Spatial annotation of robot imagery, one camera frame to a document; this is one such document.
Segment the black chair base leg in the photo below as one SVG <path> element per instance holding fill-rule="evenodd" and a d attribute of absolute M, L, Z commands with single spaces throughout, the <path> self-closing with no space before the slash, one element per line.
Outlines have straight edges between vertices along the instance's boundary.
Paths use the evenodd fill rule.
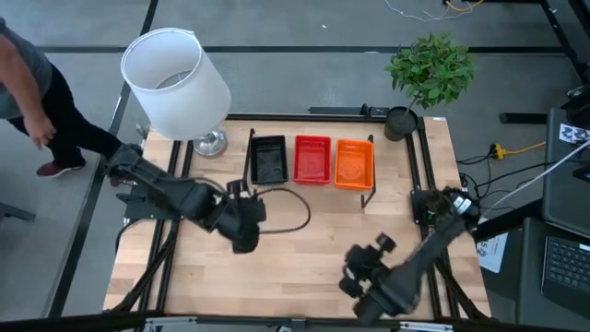
<path fill-rule="evenodd" d="M 0 222 L 6 218 L 34 221 L 35 214 L 28 212 L 27 210 L 0 202 Z"/>

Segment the person's hand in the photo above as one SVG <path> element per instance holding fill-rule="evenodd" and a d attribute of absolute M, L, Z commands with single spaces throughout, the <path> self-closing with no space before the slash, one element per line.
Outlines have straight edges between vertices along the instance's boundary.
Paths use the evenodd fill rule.
<path fill-rule="evenodd" d="M 53 124 L 44 114 L 25 116 L 23 122 L 37 149 L 47 146 L 56 134 Z"/>

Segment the green leafy plant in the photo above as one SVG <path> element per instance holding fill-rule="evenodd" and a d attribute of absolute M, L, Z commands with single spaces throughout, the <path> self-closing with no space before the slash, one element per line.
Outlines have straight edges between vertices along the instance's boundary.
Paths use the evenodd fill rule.
<path fill-rule="evenodd" d="M 400 48 L 384 71 L 392 79 L 392 89 L 406 94 L 409 108 L 424 110 L 456 101 L 475 76 L 470 48 L 456 43 L 447 32 L 431 33 Z"/>

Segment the chrome lamp base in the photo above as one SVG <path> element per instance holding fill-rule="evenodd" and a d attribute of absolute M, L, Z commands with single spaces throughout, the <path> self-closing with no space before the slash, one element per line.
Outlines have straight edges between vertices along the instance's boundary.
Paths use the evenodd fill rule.
<path fill-rule="evenodd" d="M 225 131 L 216 129 L 193 141 L 193 150 L 196 154 L 214 159 L 221 156 L 228 147 L 228 138 Z"/>

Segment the orange plastic slotted basket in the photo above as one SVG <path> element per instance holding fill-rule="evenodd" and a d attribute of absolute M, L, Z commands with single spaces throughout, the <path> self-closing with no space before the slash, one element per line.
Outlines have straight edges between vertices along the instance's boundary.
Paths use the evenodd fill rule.
<path fill-rule="evenodd" d="M 340 189 L 366 191 L 374 185 L 374 144 L 369 140 L 338 139 L 334 184 Z"/>

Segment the person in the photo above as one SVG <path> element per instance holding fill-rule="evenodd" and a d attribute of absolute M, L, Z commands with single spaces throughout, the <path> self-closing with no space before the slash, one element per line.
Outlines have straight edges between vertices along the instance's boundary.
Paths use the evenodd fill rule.
<path fill-rule="evenodd" d="M 82 115 L 60 70 L 35 45 L 10 29 L 2 17 L 0 35 L 8 38 L 17 47 L 18 53 L 35 77 L 42 109 L 56 129 L 51 142 L 44 146 L 53 154 L 53 160 L 49 162 L 67 164 L 86 161 L 81 154 L 83 149 L 110 159 L 122 142 Z M 0 120 L 8 121 L 19 132 L 29 136 L 23 118 L 14 97 L 0 81 Z"/>

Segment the person's shoe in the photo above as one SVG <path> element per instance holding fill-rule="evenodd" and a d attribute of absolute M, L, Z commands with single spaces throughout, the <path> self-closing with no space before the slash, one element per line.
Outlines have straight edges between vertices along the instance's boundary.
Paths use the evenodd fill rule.
<path fill-rule="evenodd" d="M 80 161 L 80 162 L 74 162 L 74 163 L 67 163 L 67 164 L 61 164 L 61 163 L 56 163 L 54 161 L 52 162 L 47 162 L 42 164 L 41 167 L 38 168 L 38 170 L 36 171 L 36 174 L 39 177 L 58 177 L 62 174 L 64 174 L 65 172 L 70 172 L 70 171 L 77 171 L 80 170 L 82 168 L 84 168 L 86 166 L 86 162 Z"/>

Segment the black desk foot bar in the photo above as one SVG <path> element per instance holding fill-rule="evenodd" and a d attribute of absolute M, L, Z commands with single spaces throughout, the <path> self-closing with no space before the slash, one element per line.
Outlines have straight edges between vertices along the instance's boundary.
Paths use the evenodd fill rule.
<path fill-rule="evenodd" d="M 548 116 L 544 113 L 500 113 L 499 119 L 507 125 L 545 125 Z"/>

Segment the red plastic slotted basket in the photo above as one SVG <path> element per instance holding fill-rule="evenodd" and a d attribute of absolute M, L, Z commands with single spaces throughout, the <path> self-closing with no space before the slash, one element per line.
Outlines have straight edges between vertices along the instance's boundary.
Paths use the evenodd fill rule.
<path fill-rule="evenodd" d="M 298 184 L 329 184 L 331 138 L 295 136 L 293 181 Z"/>

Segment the black bar behind table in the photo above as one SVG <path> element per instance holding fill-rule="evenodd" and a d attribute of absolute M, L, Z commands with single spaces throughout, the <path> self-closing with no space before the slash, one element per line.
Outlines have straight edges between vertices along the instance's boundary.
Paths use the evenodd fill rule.
<path fill-rule="evenodd" d="M 389 108 L 374 107 L 362 104 L 358 107 L 344 106 L 318 106 L 310 107 L 310 114 L 327 114 L 327 115 L 361 115 L 361 116 L 385 116 Z"/>

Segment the black plant pot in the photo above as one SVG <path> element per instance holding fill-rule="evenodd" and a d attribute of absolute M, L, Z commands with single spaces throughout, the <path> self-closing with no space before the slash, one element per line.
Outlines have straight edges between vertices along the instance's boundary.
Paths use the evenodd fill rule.
<path fill-rule="evenodd" d="M 411 135 L 418 126 L 417 115 L 407 107 L 393 107 L 386 116 L 383 134 L 391 141 L 403 140 Z"/>

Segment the paper with black pattern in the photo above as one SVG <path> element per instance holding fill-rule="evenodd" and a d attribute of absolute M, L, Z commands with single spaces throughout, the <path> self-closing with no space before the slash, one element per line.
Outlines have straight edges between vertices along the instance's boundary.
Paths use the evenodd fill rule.
<path fill-rule="evenodd" d="M 559 129 L 559 139 L 571 144 L 583 144 L 590 140 L 590 130 L 580 127 L 561 124 Z"/>

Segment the black plastic slotted basket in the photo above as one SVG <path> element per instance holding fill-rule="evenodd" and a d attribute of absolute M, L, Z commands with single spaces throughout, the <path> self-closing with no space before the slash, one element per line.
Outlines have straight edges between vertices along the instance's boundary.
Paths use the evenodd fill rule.
<path fill-rule="evenodd" d="M 286 138 L 255 136 L 250 142 L 253 184 L 283 184 L 289 180 Z"/>

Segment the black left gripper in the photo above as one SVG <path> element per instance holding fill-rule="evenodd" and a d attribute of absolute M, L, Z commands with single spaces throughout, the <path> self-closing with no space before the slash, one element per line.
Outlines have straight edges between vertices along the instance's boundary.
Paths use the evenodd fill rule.
<path fill-rule="evenodd" d="M 229 182 L 227 190 L 229 196 L 216 219 L 215 229 L 230 241 L 234 254 L 249 254 L 259 244 L 259 224 L 266 220 L 266 205 L 258 194 L 249 194 L 244 180 Z"/>

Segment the person's forearm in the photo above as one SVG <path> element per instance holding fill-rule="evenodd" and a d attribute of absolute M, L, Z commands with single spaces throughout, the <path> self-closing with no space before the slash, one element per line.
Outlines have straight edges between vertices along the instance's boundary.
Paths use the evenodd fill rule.
<path fill-rule="evenodd" d="M 0 35 L 0 81 L 14 97 L 27 121 L 40 123 L 47 118 L 35 77 L 17 47 L 3 35 Z"/>

